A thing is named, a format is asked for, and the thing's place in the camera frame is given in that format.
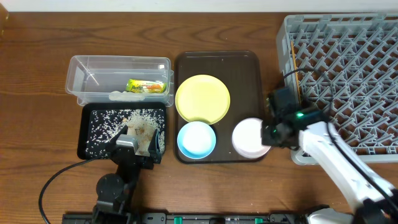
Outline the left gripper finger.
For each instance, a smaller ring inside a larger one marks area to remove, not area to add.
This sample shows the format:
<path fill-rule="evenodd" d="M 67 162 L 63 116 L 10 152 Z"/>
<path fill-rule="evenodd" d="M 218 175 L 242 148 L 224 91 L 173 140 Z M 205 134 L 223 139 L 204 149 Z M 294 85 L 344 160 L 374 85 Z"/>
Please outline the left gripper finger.
<path fill-rule="evenodd" d="M 124 134 L 127 134 L 128 127 L 124 126 L 114 137 L 112 137 L 105 146 L 105 152 L 113 152 L 118 148 L 117 140 Z"/>
<path fill-rule="evenodd" d="M 154 163 L 161 163 L 161 151 L 159 146 L 159 130 L 156 129 L 153 133 L 152 139 L 150 141 L 148 152 L 150 154 L 150 158 Z"/>

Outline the pink bowl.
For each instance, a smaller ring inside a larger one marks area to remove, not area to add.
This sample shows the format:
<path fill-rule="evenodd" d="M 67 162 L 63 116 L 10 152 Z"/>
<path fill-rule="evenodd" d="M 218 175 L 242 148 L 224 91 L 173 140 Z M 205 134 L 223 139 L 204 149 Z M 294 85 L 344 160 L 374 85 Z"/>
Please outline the pink bowl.
<path fill-rule="evenodd" d="M 262 120 L 246 118 L 240 121 L 232 133 L 232 145 L 235 151 L 248 159 L 264 156 L 270 146 L 262 145 Z"/>

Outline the light blue bowl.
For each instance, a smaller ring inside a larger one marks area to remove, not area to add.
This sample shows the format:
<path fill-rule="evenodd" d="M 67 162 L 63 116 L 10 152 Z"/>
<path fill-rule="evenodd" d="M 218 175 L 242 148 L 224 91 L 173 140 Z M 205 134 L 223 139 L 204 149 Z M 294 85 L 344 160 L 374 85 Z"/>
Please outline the light blue bowl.
<path fill-rule="evenodd" d="M 203 159 L 213 152 L 215 146 L 215 131 L 201 121 L 185 124 L 177 134 L 177 147 L 189 159 Z"/>

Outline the white tissue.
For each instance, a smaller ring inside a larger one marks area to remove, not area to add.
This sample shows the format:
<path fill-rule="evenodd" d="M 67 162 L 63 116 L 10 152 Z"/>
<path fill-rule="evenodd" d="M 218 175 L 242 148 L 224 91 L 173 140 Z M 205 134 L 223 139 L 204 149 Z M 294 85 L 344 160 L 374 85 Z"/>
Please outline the white tissue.
<path fill-rule="evenodd" d="M 145 96 L 141 93 L 112 91 L 109 94 L 109 99 L 111 101 L 144 101 Z"/>

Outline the green snack wrapper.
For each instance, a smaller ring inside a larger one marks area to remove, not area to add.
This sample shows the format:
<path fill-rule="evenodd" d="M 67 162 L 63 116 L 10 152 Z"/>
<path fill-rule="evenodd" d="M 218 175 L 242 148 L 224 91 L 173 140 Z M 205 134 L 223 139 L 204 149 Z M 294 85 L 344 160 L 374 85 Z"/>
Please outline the green snack wrapper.
<path fill-rule="evenodd" d="M 133 93 L 163 93 L 167 84 L 160 81 L 129 79 L 126 91 Z"/>

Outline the wooden chopstick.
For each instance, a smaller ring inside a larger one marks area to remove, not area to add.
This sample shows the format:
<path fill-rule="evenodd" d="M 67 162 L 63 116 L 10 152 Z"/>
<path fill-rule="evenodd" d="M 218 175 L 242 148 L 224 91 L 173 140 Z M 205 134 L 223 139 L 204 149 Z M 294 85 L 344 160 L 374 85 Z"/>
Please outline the wooden chopstick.
<path fill-rule="evenodd" d="M 298 94 L 298 102 L 301 103 L 301 96 L 300 96 L 300 87 L 299 87 L 299 79 L 298 79 L 298 68 L 295 69 L 295 81 L 296 81 L 296 88 Z"/>
<path fill-rule="evenodd" d="M 295 70 L 297 68 L 297 66 L 296 66 L 296 61 L 295 61 L 295 50 L 294 50 L 294 42 L 293 42 L 293 40 L 290 41 L 290 48 L 291 48 L 293 66 L 294 66 L 294 70 Z"/>

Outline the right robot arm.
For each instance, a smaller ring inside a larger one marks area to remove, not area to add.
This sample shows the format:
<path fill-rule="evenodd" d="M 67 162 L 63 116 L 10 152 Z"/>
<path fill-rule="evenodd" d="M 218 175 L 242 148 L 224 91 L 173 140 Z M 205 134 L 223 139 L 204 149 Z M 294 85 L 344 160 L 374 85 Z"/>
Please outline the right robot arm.
<path fill-rule="evenodd" d="M 319 208 L 305 223 L 397 223 L 397 189 L 365 164 L 316 108 L 271 109 L 262 124 L 266 146 L 297 146 L 309 154 L 339 188 L 352 214 Z"/>

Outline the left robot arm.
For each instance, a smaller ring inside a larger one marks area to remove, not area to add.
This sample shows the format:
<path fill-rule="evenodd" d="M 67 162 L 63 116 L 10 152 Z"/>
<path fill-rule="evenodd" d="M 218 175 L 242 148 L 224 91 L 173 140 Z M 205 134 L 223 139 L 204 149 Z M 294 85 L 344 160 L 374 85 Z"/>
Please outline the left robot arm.
<path fill-rule="evenodd" d="M 139 212 L 131 208 L 131 199 L 142 169 L 152 170 L 159 164 L 162 153 L 159 146 L 159 130 L 149 139 L 148 156 L 136 154 L 138 143 L 127 134 L 128 127 L 111 138 L 105 146 L 105 153 L 117 166 L 117 171 L 106 174 L 96 184 L 98 199 L 93 209 L 92 223 L 135 224 L 142 223 Z"/>

